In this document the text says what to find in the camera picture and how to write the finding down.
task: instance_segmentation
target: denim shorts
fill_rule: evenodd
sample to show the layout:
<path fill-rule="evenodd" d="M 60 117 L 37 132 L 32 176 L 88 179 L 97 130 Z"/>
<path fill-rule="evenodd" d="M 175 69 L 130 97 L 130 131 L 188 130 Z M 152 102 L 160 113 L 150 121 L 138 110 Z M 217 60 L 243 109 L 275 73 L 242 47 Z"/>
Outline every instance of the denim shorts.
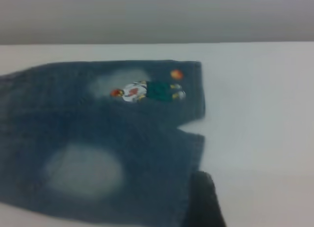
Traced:
<path fill-rule="evenodd" d="M 157 81 L 172 100 L 146 97 Z M 0 108 L 1 202 L 89 223 L 182 225 L 204 137 L 177 127 L 205 115 L 199 62 L 37 66 L 0 77 Z"/>

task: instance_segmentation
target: white surface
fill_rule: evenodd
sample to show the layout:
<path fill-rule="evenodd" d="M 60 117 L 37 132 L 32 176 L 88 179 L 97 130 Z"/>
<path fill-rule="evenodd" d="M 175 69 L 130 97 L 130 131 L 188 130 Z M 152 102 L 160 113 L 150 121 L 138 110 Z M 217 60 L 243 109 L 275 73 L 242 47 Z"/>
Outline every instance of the white surface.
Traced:
<path fill-rule="evenodd" d="M 203 64 L 207 116 L 182 129 L 207 137 L 230 227 L 314 226 L 314 43 L 0 46 L 2 73 L 47 62 L 174 59 Z M 0 206 L 0 226 L 73 223 Z"/>
<path fill-rule="evenodd" d="M 313 0 L 0 0 L 0 44 L 314 40 Z"/>

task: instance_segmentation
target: cartoon character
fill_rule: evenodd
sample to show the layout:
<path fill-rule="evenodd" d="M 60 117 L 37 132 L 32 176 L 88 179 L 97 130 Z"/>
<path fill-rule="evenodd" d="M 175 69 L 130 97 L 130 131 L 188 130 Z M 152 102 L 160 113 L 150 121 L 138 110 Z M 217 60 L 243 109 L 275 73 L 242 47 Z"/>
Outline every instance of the cartoon character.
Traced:
<path fill-rule="evenodd" d="M 124 89 L 115 89 L 110 94 L 112 97 L 122 97 L 127 102 L 138 102 L 143 98 L 151 98 L 163 102 L 183 100 L 185 92 L 179 84 L 165 82 L 139 81 L 126 85 Z"/>

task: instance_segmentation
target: bleached spot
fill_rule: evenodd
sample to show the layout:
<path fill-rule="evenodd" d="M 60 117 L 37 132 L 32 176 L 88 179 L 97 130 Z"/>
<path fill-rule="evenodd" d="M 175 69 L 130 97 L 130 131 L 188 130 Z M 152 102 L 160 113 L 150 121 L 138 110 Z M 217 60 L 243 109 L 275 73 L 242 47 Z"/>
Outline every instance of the bleached spot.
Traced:
<path fill-rule="evenodd" d="M 109 96 L 115 88 L 124 88 L 125 85 L 136 81 L 149 81 L 150 77 L 142 69 L 120 69 L 111 75 L 99 76 L 89 86 L 89 91 L 95 98 Z"/>
<path fill-rule="evenodd" d="M 120 188 L 123 169 L 105 148 L 71 144 L 55 154 L 45 167 L 48 186 L 82 199 L 104 198 Z"/>

